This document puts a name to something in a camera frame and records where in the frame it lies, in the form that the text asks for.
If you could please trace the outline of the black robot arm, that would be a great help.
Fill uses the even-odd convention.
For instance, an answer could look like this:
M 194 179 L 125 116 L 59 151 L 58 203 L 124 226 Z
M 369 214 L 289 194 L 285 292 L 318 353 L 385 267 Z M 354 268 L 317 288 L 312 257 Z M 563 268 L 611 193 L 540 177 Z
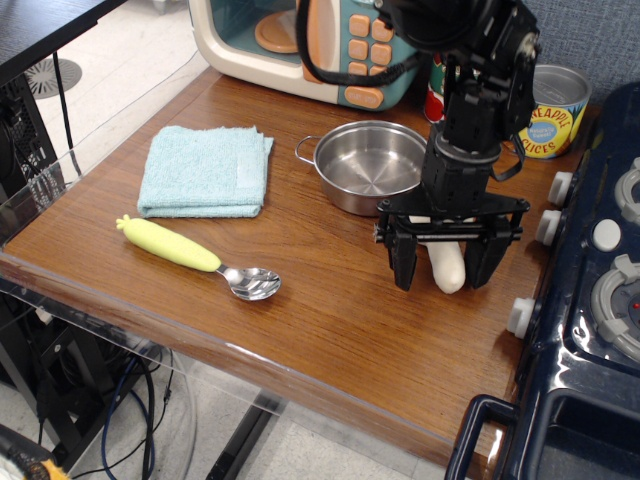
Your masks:
M 485 285 L 507 248 L 521 236 L 529 204 L 491 194 L 490 180 L 505 181 L 519 165 L 494 169 L 504 142 L 524 154 L 520 132 L 536 103 L 534 72 L 540 50 L 535 16 L 519 1 L 377 1 L 380 20 L 414 50 L 384 72 L 359 76 L 319 68 L 309 53 L 310 5 L 296 12 L 301 60 L 317 80 L 377 87 L 417 67 L 427 54 L 445 59 L 445 113 L 430 130 L 420 184 L 379 203 L 376 238 L 389 253 L 396 285 L 409 289 L 421 242 L 462 241 L 467 280 Z

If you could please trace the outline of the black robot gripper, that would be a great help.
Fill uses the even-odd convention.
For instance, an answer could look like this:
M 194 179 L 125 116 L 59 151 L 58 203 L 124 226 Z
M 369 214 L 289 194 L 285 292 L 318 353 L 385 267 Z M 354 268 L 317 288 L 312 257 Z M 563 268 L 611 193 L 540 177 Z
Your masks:
M 500 142 L 485 151 L 466 151 L 447 140 L 444 130 L 443 122 L 431 126 L 419 185 L 377 205 L 374 238 L 387 246 L 394 283 L 404 291 L 413 282 L 417 240 L 468 241 L 467 281 L 474 289 L 483 287 L 510 243 L 521 238 L 521 220 L 530 208 L 522 198 L 487 191 L 490 179 L 505 181 L 523 166 L 519 162 L 502 174 L 494 172 Z

